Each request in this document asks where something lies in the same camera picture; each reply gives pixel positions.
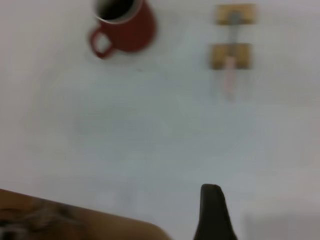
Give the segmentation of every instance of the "mug handle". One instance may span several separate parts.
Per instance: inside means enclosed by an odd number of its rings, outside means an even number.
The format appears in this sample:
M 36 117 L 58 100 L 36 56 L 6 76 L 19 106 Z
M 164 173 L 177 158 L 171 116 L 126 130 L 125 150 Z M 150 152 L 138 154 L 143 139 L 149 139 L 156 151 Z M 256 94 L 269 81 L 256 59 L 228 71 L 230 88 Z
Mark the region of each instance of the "mug handle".
M 102 27 L 98 27 L 90 36 L 90 45 L 91 45 L 91 49 L 92 51 L 94 52 L 94 54 L 100 58 L 100 59 L 106 59 L 106 58 L 109 58 L 111 57 L 111 55 L 115 52 L 115 48 L 113 46 L 113 44 L 111 43 L 111 45 L 103 52 L 100 52 L 97 50 L 96 48 L 96 41 L 97 41 L 97 38 L 100 36 L 100 35 L 103 35 L 105 34 L 103 32 L 103 29 Z

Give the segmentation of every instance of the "red mug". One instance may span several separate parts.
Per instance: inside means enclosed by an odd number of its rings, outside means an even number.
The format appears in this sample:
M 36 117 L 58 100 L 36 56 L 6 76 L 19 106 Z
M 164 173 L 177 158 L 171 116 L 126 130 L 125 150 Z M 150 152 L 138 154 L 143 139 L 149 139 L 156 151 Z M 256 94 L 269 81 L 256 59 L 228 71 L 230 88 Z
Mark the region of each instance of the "red mug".
M 147 0 L 97 0 L 99 27 L 90 35 L 90 46 L 98 58 L 110 57 L 115 50 L 134 53 L 146 48 L 155 38 L 157 24 Z M 97 40 L 105 35 L 110 46 L 97 49 Z

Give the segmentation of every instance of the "mug rim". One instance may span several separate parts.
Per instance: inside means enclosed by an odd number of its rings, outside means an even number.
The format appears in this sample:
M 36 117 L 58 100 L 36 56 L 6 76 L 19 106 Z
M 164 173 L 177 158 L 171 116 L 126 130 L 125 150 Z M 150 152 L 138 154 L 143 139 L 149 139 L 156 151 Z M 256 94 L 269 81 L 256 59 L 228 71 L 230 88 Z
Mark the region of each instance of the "mug rim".
M 142 8 L 143 1 L 144 0 L 134 0 L 133 6 L 131 7 L 131 9 L 127 13 L 125 13 L 123 16 L 121 16 L 117 19 L 114 19 L 114 20 L 105 20 L 105 19 L 102 19 L 101 17 L 99 17 L 97 5 L 96 5 L 95 6 L 95 17 L 99 21 L 104 22 L 106 24 L 111 24 L 111 25 L 124 24 L 124 23 L 127 23 L 130 20 L 132 20 L 135 16 L 137 16 L 137 14 L 139 13 L 139 11 Z

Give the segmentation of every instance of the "coffee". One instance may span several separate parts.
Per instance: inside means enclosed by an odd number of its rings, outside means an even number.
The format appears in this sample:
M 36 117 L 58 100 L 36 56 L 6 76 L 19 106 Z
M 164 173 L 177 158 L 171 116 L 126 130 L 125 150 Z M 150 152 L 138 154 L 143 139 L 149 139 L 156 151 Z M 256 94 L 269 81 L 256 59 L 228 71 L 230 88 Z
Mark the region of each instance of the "coffee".
M 113 0 L 108 6 L 102 7 L 99 17 L 103 20 L 112 21 L 127 14 L 136 0 Z

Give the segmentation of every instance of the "brown wooden surface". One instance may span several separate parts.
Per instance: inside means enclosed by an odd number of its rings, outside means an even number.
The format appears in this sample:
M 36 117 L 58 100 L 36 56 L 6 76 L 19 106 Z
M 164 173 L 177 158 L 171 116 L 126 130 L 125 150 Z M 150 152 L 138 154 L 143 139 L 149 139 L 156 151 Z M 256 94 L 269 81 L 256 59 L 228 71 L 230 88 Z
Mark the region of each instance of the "brown wooden surface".
M 218 25 L 230 25 L 231 12 L 241 12 L 242 24 L 254 24 L 256 22 L 256 6 L 254 4 L 231 4 L 216 7 L 216 23 Z
M 225 68 L 226 57 L 228 56 L 228 44 L 217 44 L 212 48 L 211 66 L 214 70 Z M 236 48 L 236 66 L 238 69 L 250 69 L 252 66 L 252 45 L 238 44 Z
M 45 201 L 55 208 L 58 203 Z M 37 198 L 0 190 L 0 209 L 20 210 L 18 215 L 28 214 Z M 48 230 L 33 233 L 32 240 L 171 240 L 158 226 L 150 223 L 115 216 L 88 209 L 72 207 L 72 212 L 81 224 L 58 222 Z M 0 211 L 0 220 L 10 220 L 15 215 Z

